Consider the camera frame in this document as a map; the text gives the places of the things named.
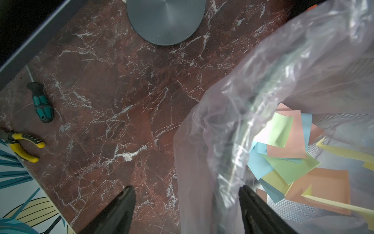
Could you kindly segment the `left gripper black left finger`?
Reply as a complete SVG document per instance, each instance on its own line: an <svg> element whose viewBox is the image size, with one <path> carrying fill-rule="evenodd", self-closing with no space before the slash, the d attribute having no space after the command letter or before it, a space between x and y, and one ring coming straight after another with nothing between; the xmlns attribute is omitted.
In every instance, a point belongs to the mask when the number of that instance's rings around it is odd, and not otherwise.
<svg viewBox="0 0 374 234"><path fill-rule="evenodd" d="M127 186L98 214L81 234L128 234L135 209L136 194L133 186Z"/></svg>

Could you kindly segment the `clear plastic lined waste bin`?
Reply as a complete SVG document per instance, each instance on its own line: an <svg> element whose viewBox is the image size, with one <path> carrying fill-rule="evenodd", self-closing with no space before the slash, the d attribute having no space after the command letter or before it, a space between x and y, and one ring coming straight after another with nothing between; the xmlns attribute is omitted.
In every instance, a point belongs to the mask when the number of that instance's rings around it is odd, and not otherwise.
<svg viewBox="0 0 374 234"><path fill-rule="evenodd" d="M374 231L374 3L325 1L210 87L174 136L183 234Z"/></svg>

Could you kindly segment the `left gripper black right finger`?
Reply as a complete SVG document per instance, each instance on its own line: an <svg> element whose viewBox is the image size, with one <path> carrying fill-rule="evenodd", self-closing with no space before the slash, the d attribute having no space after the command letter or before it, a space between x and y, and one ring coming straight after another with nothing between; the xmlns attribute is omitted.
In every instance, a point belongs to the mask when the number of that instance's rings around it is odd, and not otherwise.
<svg viewBox="0 0 374 234"><path fill-rule="evenodd" d="M297 234L252 189L239 189L239 202L246 234Z"/></svg>

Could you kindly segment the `pile of discarded sticky notes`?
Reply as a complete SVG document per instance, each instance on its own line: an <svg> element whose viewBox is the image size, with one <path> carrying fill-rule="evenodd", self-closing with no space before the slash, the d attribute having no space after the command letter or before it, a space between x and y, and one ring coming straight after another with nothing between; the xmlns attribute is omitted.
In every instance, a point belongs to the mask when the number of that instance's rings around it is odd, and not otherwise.
<svg viewBox="0 0 374 234"><path fill-rule="evenodd" d="M299 233L374 231L374 118L283 103L252 143L257 194Z"/></svg>

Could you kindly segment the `green handled screwdriver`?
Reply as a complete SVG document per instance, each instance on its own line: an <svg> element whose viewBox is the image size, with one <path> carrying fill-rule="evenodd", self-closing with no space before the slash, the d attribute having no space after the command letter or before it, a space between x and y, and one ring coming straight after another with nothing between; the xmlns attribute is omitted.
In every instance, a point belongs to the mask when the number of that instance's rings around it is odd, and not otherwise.
<svg viewBox="0 0 374 234"><path fill-rule="evenodd" d="M27 88L32 92L34 110L43 123L51 123L54 119L54 109L44 92L44 85L34 81L28 64L25 67L31 80L31 82L27 84Z"/></svg>

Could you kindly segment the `grey round monitor stand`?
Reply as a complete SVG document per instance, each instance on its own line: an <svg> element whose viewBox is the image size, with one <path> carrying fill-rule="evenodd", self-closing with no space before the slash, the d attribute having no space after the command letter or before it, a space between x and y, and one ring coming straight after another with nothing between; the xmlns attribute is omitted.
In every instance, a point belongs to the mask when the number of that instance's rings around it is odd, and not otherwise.
<svg viewBox="0 0 374 234"><path fill-rule="evenodd" d="M126 4L135 32L159 46L188 39L200 26L206 10L205 0L133 0Z"/></svg>

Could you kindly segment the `black computer monitor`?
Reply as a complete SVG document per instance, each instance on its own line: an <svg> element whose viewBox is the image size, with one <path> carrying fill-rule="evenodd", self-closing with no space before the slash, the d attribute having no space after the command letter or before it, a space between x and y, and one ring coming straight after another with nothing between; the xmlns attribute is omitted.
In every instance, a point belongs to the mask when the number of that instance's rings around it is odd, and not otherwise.
<svg viewBox="0 0 374 234"><path fill-rule="evenodd" d="M1 89L86 3L1 0Z"/></svg>

